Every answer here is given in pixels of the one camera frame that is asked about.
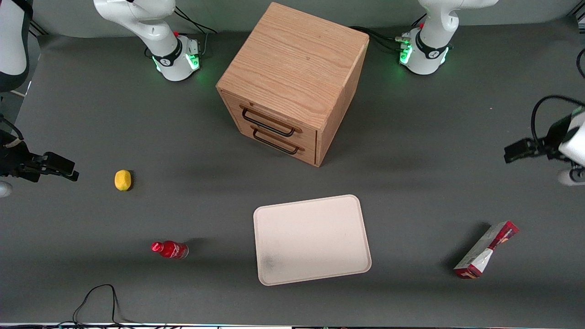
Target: plastic tray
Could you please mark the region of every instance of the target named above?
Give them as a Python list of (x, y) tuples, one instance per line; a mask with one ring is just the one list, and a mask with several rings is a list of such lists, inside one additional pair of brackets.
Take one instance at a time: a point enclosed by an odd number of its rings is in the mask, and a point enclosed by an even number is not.
[(265, 286), (367, 272), (360, 201), (346, 195), (267, 205), (254, 212), (258, 278)]

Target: drawer handle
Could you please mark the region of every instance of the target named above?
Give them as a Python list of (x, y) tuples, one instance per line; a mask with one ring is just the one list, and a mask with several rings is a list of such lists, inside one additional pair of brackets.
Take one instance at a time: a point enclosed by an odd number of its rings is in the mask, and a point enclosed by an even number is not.
[(258, 125), (258, 126), (261, 126), (262, 128), (264, 128), (264, 129), (266, 129), (266, 130), (270, 130), (270, 131), (272, 131), (272, 132), (274, 132), (274, 133), (277, 133), (277, 134), (279, 134), (280, 136), (284, 136), (284, 137), (290, 137), (290, 136), (292, 136), (292, 135), (293, 135), (293, 133), (294, 133), (294, 128), (291, 128), (291, 131), (290, 131), (290, 132), (283, 132), (283, 131), (280, 131), (280, 130), (278, 130), (278, 129), (274, 129), (274, 128), (270, 127), (270, 126), (267, 126), (267, 125), (263, 124), (263, 123), (262, 123), (262, 122), (260, 122), (260, 121), (257, 121), (257, 120), (254, 120), (254, 119), (252, 119), (252, 118), (249, 118), (249, 117), (247, 117), (247, 116), (246, 116), (246, 113), (247, 113), (247, 112), (248, 112), (248, 109), (247, 109), (247, 108), (244, 108), (244, 110), (242, 111), (242, 116), (244, 117), (244, 120), (246, 120), (246, 121), (250, 121), (250, 122), (251, 122), (251, 123), (253, 123), (253, 124), (256, 124), (256, 125)]
[(275, 148), (275, 149), (277, 149), (277, 150), (279, 150), (279, 151), (282, 151), (282, 152), (284, 152), (284, 153), (286, 153), (286, 154), (288, 154), (288, 155), (294, 155), (294, 154), (297, 154), (297, 152), (298, 152), (298, 149), (299, 149), (299, 147), (298, 147), (298, 146), (297, 146), (297, 147), (295, 147), (295, 148), (294, 148), (294, 150), (292, 150), (292, 151), (289, 151), (289, 150), (287, 150), (287, 149), (285, 149), (285, 148), (282, 148), (281, 146), (278, 146), (278, 145), (276, 145), (276, 144), (274, 144), (274, 143), (271, 143), (271, 142), (269, 142), (269, 141), (265, 140), (264, 138), (261, 138), (261, 137), (258, 137), (258, 136), (256, 136), (256, 133), (257, 133), (257, 132), (258, 132), (258, 129), (254, 129), (254, 132), (252, 133), (252, 136), (254, 136), (254, 138), (255, 138), (256, 140), (259, 140), (259, 141), (263, 142), (264, 144), (266, 144), (266, 145), (268, 145), (268, 146), (272, 146), (273, 148)]

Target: yellow lemon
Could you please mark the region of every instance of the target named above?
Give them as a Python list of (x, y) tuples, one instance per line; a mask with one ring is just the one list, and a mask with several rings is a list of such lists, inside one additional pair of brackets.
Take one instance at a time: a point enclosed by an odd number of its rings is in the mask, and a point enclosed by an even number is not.
[(132, 177), (128, 170), (120, 170), (116, 173), (116, 177), (113, 180), (114, 185), (120, 191), (128, 191), (132, 185)]

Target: wooden drawer cabinet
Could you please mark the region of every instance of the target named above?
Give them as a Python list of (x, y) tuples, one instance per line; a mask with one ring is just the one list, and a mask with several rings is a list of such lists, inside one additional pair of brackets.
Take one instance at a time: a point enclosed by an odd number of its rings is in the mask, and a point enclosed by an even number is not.
[(318, 167), (356, 91), (368, 41), (273, 2), (216, 87), (242, 134)]

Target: cardboard box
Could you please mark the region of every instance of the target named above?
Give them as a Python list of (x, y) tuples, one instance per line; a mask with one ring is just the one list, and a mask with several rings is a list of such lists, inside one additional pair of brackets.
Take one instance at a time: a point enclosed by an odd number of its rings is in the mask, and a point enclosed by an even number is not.
[(508, 241), (518, 231), (516, 225), (511, 221), (501, 222), (490, 227), (459, 264), (455, 266), (455, 274), (462, 279), (477, 279), (480, 277), (486, 269), (494, 249)]

